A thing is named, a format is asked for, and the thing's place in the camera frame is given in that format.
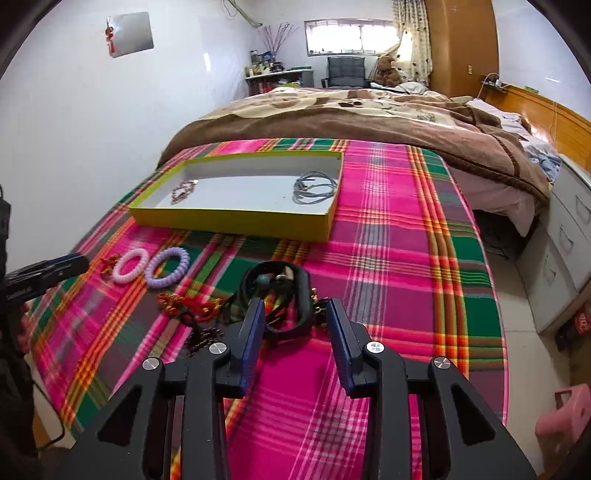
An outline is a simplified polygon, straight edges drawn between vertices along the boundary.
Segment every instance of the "white wall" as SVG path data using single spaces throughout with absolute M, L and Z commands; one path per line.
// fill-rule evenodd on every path
M 310 65 L 314 69 L 315 86 L 321 87 L 320 79 L 326 78 L 327 56 L 309 57 L 306 49 L 304 21 L 325 18 L 368 18 L 372 20 L 392 20 L 391 0 L 254 0 L 256 19 L 274 29 L 281 22 L 289 22 L 299 27 L 281 47 L 277 60 L 285 67 Z M 264 51 L 263 43 L 257 44 L 259 53 Z M 367 56 L 365 69 L 373 68 L 376 57 Z
M 501 79 L 519 87 L 533 87 L 591 119 L 591 84 L 548 19 L 527 0 L 492 0 L 492 5 Z
M 150 13 L 155 48 L 111 59 L 106 17 L 139 11 Z M 245 96 L 255 35 L 240 15 L 227 20 L 220 0 L 58 4 L 0 80 L 8 270 L 66 254 L 180 128 Z

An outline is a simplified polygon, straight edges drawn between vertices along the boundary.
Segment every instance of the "teddy bear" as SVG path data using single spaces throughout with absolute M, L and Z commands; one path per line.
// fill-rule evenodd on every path
M 383 56 L 377 60 L 377 73 L 374 82 L 385 87 L 396 87 L 400 85 L 400 75 L 392 68 L 392 57 Z

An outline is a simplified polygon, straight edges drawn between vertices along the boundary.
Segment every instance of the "metal bolt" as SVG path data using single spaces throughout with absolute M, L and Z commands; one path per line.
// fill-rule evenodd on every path
M 435 357 L 433 363 L 437 368 L 441 368 L 442 370 L 447 370 L 452 365 L 452 363 L 449 361 L 449 358 L 446 358 L 444 356 Z
M 372 353 L 382 353 L 385 347 L 380 342 L 369 342 L 365 348 Z
M 158 368 L 159 364 L 160 360 L 152 356 L 144 360 L 142 367 L 144 367 L 144 370 L 155 370 Z
M 228 349 L 228 347 L 226 346 L 226 344 L 222 343 L 222 342 L 212 343 L 209 346 L 209 351 L 211 353 L 213 353 L 214 355 L 219 355 L 220 353 L 224 353 L 227 349 Z

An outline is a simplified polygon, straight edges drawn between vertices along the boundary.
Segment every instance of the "white nightstand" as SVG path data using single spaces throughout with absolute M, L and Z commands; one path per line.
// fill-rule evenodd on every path
M 550 207 L 517 261 L 538 333 L 555 332 L 591 299 L 591 176 L 561 157 Z

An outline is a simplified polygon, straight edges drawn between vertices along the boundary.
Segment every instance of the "window frame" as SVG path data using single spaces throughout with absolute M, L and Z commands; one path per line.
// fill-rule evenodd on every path
M 375 57 L 379 54 L 374 50 L 373 53 L 366 53 L 366 52 L 345 52 L 345 53 L 337 53 L 337 52 L 325 52 L 325 53 L 310 53 L 310 47 L 308 45 L 308 24 L 316 23 L 316 22 L 343 22 L 343 25 L 357 25 L 359 26 L 359 38 L 361 39 L 361 46 L 363 47 L 363 36 L 361 35 L 361 27 L 363 25 L 383 25 L 394 27 L 394 22 L 392 20 L 380 20 L 380 19 L 371 19 L 371 18 L 321 18 L 318 20 L 305 20 L 304 21 L 304 35 L 306 36 L 306 53 L 309 57 L 323 57 L 323 56 L 369 56 Z

